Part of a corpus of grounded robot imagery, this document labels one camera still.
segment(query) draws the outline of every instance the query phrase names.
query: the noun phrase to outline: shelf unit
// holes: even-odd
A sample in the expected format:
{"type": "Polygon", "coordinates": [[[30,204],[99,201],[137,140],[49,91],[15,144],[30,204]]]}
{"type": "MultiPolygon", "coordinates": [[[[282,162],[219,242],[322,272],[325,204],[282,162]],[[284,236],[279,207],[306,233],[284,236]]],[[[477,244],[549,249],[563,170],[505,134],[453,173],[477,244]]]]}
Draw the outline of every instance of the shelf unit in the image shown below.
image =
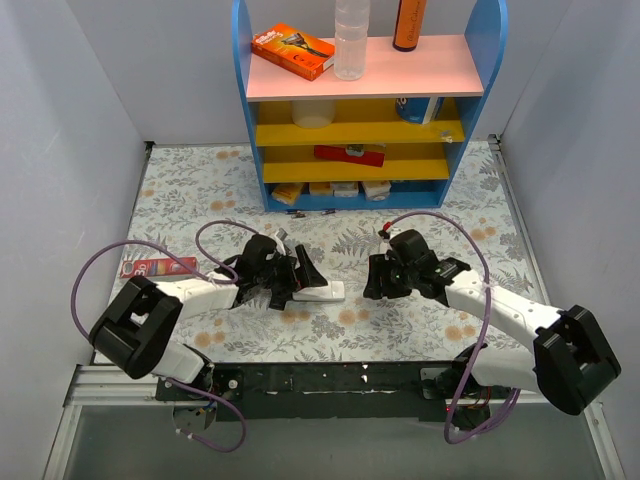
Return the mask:
{"type": "Polygon", "coordinates": [[[390,37],[367,43],[364,76],[353,82],[330,70],[310,82],[251,53],[253,36],[244,0],[232,7],[232,47],[242,108],[260,191],[268,211],[429,208],[442,205],[495,81],[506,45],[506,0],[477,0],[463,35],[420,37],[413,52],[396,51],[390,37]],[[446,97],[427,125],[395,112],[397,97],[446,97]],[[303,129],[291,120],[291,100],[336,100],[334,122],[303,129]],[[316,159],[313,145],[386,143],[382,167],[316,159]],[[391,196],[370,202],[311,196],[293,207],[271,191],[282,182],[402,180],[391,196]]]}

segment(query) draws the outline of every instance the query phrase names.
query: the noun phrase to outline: pink shelf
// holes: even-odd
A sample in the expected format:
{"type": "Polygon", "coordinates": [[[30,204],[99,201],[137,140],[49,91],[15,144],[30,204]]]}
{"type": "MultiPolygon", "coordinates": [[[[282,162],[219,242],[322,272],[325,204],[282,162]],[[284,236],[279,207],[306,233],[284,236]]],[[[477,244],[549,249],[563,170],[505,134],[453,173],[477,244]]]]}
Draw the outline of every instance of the pink shelf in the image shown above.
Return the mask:
{"type": "MultiPolygon", "coordinates": [[[[324,40],[333,43],[333,38],[324,40]]],[[[252,55],[247,86],[250,102],[482,94],[482,82],[464,35],[423,36],[418,48],[409,53],[395,50],[391,37],[370,37],[365,74],[354,82],[339,80],[333,68],[310,82],[252,55]]]]}

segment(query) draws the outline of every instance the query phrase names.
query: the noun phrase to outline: floral tablecloth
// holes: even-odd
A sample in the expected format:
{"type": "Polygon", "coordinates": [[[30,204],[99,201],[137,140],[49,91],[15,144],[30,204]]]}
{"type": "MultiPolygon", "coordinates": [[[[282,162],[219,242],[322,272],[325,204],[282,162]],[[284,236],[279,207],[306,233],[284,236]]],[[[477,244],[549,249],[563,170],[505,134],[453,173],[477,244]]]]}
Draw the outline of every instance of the floral tablecloth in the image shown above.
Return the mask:
{"type": "MultiPolygon", "coordinates": [[[[533,272],[505,199],[499,172],[486,142],[472,142],[441,213],[462,223],[491,267],[492,281],[539,300],[533,272]]],[[[290,246],[302,243],[320,272],[345,283],[338,304],[289,302],[283,312],[268,310],[262,296],[231,311],[179,322],[174,339],[193,345],[216,362],[450,359],[474,342],[480,321],[412,295],[397,300],[362,298],[367,257],[378,249],[376,232],[402,211],[311,212],[306,218],[265,213],[248,146],[154,148],[141,186],[129,238],[151,240],[181,256],[195,255],[202,271],[213,267],[195,248],[197,229],[214,219],[232,219],[271,233],[279,227],[290,246]]],[[[416,228],[440,256],[455,256],[481,271],[465,239],[448,224],[413,217],[399,226],[416,228]]],[[[220,226],[204,235],[210,253],[240,253],[243,230],[220,226]]],[[[130,247],[123,259],[161,256],[130,247]]],[[[123,281],[117,280],[115,294],[123,281]]],[[[498,348],[518,348],[490,329],[498,348]]]]}

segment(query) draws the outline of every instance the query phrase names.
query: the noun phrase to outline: blue shelf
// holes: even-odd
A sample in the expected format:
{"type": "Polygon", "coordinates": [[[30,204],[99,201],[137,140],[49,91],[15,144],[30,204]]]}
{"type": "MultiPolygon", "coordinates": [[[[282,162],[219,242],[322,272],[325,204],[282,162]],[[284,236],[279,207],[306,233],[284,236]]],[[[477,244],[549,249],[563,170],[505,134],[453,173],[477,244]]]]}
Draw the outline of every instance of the blue shelf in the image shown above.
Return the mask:
{"type": "Polygon", "coordinates": [[[392,195],[383,202],[367,202],[363,194],[354,198],[312,197],[303,194],[295,207],[289,207],[273,200],[272,186],[262,178],[264,148],[256,146],[257,109],[259,103],[247,101],[247,85],[251,69],[251,20],[245,0],[234,0],[231,10],[231,44],[238,83],[238,91],[244,111],[251,150],[256,164],[256,173],[265,209],[283,211],[336,209],[385,209],[385,208],[434,208],[442,205],[464,151],[473,133],[478,118],[495,82],[507,42],[508,15],[506,0],[477,0],[464,36],[469,46],[478,76],[484,88],[482,97],[457,97],[455,99],[460,122],[465,133],[463,142],[444,144],[445,157],[449,167],[449,180],[431,182],[406,182],[394,184],[392,195]]]}

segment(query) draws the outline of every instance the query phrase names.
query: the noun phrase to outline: blue can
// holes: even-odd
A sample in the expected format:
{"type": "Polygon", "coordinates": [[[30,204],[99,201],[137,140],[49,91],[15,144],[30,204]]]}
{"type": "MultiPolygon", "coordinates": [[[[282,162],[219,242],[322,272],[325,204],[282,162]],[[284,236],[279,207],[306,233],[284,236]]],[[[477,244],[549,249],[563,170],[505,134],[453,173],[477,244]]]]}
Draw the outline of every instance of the blue can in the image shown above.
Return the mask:
{"type": "Polygon", "coordinates": [[[405,121],[425,125],[440,113],[443,97],[396,98],[396,112],[405,121]]]}

